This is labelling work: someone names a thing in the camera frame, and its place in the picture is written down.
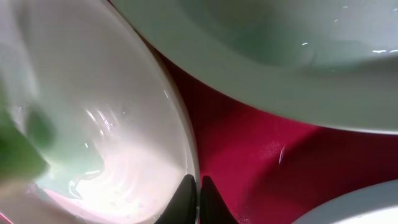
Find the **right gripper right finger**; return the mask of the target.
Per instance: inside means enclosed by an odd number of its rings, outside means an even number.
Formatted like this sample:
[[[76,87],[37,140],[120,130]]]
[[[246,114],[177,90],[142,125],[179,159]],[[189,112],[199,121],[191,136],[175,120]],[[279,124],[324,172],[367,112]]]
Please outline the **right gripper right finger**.
[[[201,224],[238,224],[210,176],[203,176],[200,193]]]

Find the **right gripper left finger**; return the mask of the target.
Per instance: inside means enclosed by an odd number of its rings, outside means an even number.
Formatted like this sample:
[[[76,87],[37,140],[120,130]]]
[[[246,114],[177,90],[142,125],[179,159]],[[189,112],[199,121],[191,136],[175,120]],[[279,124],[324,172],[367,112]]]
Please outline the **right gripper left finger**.
[[[196,224],[197,186],[194,176],[187,174],[155,224]]]

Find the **white plate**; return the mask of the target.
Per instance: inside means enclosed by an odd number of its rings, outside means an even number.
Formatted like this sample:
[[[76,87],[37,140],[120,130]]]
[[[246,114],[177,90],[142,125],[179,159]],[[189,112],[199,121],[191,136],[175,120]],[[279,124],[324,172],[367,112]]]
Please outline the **white plate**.
[[[47,172],[1,185],[2,223],[155,223],[199,178],[177,89],[107,1],[2,1],[1,85],[20,132],[36,105],[54,136]]]

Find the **green yellow sponge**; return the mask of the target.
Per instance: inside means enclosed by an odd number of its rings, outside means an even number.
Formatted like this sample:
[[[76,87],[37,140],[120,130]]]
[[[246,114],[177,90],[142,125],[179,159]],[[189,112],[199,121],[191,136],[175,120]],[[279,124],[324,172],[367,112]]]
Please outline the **green yellow sponge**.
[[[36,105],[27,108],[25,124],[24,134],[12,119],[6,88],[1,85],[1,185],[30,182],[48,170],[37,146],[53,142],[51,124]]]

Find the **mint green plate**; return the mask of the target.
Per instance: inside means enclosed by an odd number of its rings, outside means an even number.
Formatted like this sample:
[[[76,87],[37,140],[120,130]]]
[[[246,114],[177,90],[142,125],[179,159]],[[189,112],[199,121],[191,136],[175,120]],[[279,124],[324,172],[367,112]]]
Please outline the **mint green plate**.
[[[182,70],[285,118],[397,132],[397,0],[128,0],[115,8]]]

